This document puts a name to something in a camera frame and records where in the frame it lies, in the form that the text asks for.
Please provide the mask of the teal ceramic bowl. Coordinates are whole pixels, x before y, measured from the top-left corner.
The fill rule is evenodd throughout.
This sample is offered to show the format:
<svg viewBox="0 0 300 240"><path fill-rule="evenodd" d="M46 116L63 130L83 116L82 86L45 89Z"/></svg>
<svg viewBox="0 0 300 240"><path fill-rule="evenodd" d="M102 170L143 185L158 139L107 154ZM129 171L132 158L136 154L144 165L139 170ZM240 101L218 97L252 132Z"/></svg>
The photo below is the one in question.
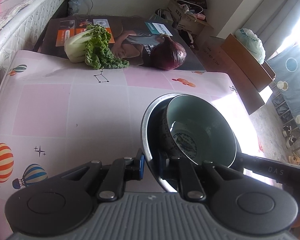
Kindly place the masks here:
<svg viewBox="0 0 300 240"><path fill-rule="evenodd" d="M169 157L195 165L210 161L226 167L236 157L235 135L226 119L207 101L189 94L173 97L160 123L161 141Z"/></svg>

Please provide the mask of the small steel bowl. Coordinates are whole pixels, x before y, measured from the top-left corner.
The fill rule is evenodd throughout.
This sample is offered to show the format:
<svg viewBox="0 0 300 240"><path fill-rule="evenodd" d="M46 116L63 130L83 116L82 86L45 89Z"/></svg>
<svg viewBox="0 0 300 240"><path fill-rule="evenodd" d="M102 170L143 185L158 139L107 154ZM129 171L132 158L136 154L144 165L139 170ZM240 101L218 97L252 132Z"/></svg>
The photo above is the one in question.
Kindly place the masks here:
<svg viewBox="0 0 300 240"><path fill-rule="evenodd" d="M147 107L141 122L141 144L143 154L153 177L166 192L176 192L177 182L175 179L164 179L162 177L162 170L169 156L164 151L161 141L160 123L165 106L167 106L168 102L173 97L178 95L181 94L164 94L156 98ZM234 163L229 167L239 172L243 172L243 166L237 161L237 156L241 148L236 137L235 140L237 147L236 157Z"/></svg>

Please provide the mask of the black and white shoes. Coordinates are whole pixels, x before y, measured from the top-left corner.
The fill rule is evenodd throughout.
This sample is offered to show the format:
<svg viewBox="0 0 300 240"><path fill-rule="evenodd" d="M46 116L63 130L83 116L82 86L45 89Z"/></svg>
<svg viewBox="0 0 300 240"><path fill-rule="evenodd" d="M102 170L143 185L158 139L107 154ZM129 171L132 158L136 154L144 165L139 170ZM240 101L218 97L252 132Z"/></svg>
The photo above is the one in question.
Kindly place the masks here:
<svg viewBox="0 0 300 240"><path fill-rule="evenodd" d="M296 137L294 137L294 135L292 135L292 133L294 131L295 131L295 129L292 128L291 126L287 126L287 125L283 126L282 134L286 140L286 148L290 148L297 141Z"/></svg>

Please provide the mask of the pink balloon tablecloth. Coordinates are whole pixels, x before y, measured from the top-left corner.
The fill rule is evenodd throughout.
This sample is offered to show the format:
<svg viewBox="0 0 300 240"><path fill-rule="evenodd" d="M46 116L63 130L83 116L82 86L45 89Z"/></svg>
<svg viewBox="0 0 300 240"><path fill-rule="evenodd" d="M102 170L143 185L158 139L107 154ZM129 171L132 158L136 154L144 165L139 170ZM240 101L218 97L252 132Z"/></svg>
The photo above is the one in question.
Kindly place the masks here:
<svg viewBox="0 0 300 240"><path fill-rule="evenodd" d="M84 64L21 50L0 86L0 239L12 232L4 215L12 182L32 164L49 177L91 160L111 163L133 157L149 104L161 95L185 93L214 105L225 117L243 153L263 156L257 133L223 73L161 71L129 66L92 70Z"/></svg>

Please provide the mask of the long brown cardboard box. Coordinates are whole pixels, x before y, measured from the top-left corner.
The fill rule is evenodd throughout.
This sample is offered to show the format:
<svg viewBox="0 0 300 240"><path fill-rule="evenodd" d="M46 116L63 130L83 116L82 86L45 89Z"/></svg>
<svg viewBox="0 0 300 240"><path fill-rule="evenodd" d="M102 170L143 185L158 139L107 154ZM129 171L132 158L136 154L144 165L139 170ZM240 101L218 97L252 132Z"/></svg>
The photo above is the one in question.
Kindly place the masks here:
<svg viewBox="0 0 300 240"><path fill-rule="evenodd" d="M239 66L259 92L274 81L276 74L269 64L266 61L260 64L234 35L229 34L221 44L221 48Z"/></svg>

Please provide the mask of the blue patterned hanging sheet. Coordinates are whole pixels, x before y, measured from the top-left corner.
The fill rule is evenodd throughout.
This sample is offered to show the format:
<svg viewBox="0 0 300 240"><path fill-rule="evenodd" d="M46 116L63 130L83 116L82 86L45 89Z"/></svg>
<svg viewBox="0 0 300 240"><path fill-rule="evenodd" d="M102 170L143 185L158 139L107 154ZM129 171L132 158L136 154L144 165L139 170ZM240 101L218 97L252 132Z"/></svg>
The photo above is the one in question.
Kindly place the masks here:
<svg viewBox="0 0 300 240"><path fill-rule="evenodd" d="M294 45L285 49L268 60L268 64L276 74L274 82L300 129L300 47Z"/></svg>

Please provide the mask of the pale green plastic bag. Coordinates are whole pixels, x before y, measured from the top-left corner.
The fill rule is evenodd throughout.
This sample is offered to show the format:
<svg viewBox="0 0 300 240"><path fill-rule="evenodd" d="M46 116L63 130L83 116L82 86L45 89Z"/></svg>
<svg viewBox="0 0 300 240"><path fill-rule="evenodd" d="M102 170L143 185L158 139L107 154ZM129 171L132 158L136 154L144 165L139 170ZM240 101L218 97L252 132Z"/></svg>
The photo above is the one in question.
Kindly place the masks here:
<svg viewBox="0 0 300 240"><path fill-rule="evenodd" d="M235 31L235 37L253 55L259 64L263 64L266 51L262 41L252 30L241 28Z"/></svg>

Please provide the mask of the green leafy cabbage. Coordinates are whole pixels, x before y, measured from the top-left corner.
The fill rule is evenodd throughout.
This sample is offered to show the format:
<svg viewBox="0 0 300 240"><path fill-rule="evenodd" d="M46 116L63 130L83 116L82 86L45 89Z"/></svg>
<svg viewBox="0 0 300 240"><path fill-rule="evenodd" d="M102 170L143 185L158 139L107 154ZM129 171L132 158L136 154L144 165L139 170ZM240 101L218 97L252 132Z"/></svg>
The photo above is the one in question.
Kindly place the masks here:
<svg viewBox="0 0 300 240"><path fill-rule="evenodd" d="M94 70L121 69L129 62L118 59L109 48L111 34L105 27L87 24L85 31L68 38L64 42L64 51L72 63L84 62Z"/></svg>

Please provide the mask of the red onion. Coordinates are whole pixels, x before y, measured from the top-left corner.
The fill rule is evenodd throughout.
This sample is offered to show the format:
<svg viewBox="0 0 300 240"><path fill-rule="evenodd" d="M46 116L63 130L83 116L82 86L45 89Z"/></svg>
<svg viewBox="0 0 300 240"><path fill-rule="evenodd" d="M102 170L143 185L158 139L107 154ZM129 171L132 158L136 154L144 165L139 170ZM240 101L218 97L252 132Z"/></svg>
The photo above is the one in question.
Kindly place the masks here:
<svg viewBox="0 0 300 240"><path fill-rule="evenodd" d="M170 36L161 34L162 42L153 48L150 54L152 67L161 70L173 70L180 67L186 60L186 49Z"/></svg>

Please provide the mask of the dark Philips product box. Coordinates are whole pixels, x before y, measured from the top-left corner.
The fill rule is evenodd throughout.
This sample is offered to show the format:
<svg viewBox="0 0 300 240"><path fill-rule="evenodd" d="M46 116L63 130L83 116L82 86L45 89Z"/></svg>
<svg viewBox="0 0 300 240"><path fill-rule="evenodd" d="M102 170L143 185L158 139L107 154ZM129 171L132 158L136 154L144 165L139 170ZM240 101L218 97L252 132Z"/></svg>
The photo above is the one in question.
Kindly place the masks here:
<svg viewBox="0 0 300 240"><path fill-rule="evenodd" d="M64 41L85 31L88 23L98 24L111 34L109 48L114 55L122 55L124 60L135 66L151 66L151 51L164 41L162 35L181 44L186 50L185 62L177 70L204 71L190 47L171 24L159 18L150 20L138 16L97 16L75 15L49 20L43 43L38 51L46 55L67 58Z"/></svg>

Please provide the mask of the white quilted mattress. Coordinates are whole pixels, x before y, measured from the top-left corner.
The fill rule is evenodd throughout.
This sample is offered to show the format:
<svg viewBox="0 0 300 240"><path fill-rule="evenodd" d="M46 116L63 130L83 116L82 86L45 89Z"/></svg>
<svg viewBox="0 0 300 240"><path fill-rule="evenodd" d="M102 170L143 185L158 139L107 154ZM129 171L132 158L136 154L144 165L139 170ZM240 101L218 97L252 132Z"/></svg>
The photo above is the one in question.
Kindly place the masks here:
<svg viewBox="0 0 300 240"><path fill-rule="evenodd" d="M33 50L66 0L6 0L0 12L0 84L19 50Z"/></svg>

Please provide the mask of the open cardboard box with clutter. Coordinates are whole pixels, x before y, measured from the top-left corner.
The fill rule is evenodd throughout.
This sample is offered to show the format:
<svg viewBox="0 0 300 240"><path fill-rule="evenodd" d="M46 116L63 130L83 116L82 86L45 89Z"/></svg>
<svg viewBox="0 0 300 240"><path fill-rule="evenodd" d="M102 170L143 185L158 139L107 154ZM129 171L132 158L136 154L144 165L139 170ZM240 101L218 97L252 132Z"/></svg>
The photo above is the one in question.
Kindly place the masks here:
<svg viewBox="0 0 300 240"><path fill-rule="evenodd" d="M197 37L205 27L211 28L203 16L203 8L185 0L168 0L166 10L172 17L172 27Z"/></svg>

